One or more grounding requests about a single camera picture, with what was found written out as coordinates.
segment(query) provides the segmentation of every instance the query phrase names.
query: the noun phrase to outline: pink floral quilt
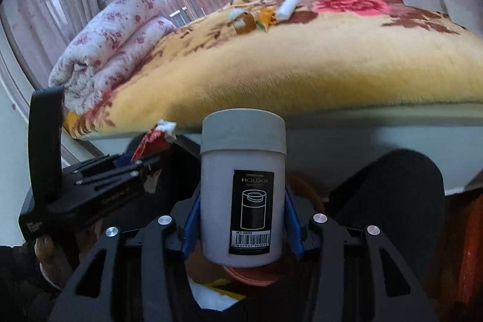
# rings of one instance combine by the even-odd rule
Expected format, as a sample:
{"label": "pink floral quilt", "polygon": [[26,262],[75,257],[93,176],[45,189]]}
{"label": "pink floral quilt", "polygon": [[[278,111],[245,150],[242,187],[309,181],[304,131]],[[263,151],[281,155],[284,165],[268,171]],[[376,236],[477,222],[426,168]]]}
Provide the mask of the pink floral quilt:
{"label": "pink floral quilt", "polygon": [[49,86],[65,88],[65,106],[83,114],[105,91],[129,79],[166,34],[176,29],[159,16],[166,0],[117,0],[74,38],[54,66]]}

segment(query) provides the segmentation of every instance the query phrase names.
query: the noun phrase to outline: metal screw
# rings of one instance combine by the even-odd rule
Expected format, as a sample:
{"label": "metal screw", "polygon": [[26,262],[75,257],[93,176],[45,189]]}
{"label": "metal screw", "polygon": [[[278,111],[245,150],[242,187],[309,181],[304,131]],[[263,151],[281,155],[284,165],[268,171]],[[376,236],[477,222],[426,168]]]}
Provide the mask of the metal screw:
{"label": "metal screw", "polygon": [[369,234],[373,235],[373,236],[377,236],[378,234],[381,233],[381,230],[378,227],[376,227],[375,225],[369,225],[367,227],[367,232]]}
{"label": "metal screw", "polygon": [[110,227],[106,229],[106,236],[107,237],[115,237],[119,233],[119,229],[116,227]]}
{"label": "metal screw", "polygon": [[324,222],[327,222],[327,216],[322,213],[317,213],[313,215],[313,220],[319,224],[323,224]]}
{"label": "metal screw", "polygon": [[161,216],[160,218],[158,218],[159,225],[168,225],[171,224],[171,221],[173,221],[171,216]]}

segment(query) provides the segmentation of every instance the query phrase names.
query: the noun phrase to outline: bed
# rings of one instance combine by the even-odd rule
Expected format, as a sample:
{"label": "bed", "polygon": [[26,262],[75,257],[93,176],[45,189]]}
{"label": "bed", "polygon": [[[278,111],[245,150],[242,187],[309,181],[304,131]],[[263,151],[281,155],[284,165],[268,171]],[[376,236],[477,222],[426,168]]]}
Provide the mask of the bed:
{"label": "bed", "polygon": [[[467,189],[483,166],[483,40],[402,0],[300,0],[285,23],[244,35],[228,22],[234,8],[257,13],[283,1],[234,0],[168,34],[99,105],[69,113],[66,129],[79,139],[118,137],[163,119],[196,134],[216,110],[259,108],[284,117],[289,145],[297,151],[303,141],[309,166],[325,168],[316,177],[330,188],[386,151],[410,147],[441,162],[448,193]],[[324,135],[311,143],[317,130]],[[375,142],[375,134],[394,130]],[[452,151],[443,151],[440,143],[451,138]],[[335,140],[328,151],[344,160],[314,159]],[[359,158],[348,160],[351,153]],[[464,169],[455,170],[455,159]],[[304,158],[289,164],[308,165]]]}

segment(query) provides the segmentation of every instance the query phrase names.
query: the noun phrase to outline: white wall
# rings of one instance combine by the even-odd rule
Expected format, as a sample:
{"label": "white wall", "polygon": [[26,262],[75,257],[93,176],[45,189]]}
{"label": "white wall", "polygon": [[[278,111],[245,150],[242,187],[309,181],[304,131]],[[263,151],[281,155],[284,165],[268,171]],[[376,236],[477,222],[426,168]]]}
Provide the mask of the white wall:
{"label": "white wall", "polygon": [[27,123],[0,85],[0,245],[23,243],[18,215],[30,187]]}

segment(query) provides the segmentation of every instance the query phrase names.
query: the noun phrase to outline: white cylindrical container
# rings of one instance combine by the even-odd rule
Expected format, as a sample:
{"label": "white cylindrical container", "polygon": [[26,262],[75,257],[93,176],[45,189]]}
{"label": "white cylindrical container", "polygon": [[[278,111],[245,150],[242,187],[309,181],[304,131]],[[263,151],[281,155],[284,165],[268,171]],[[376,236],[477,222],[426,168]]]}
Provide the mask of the white cylindrical container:
{"label": "white cylindrical container", "polygon": [[228,109],[203,121],[201,244],[229,267],[255,267],[282,253],[285,122],[258,109]]}

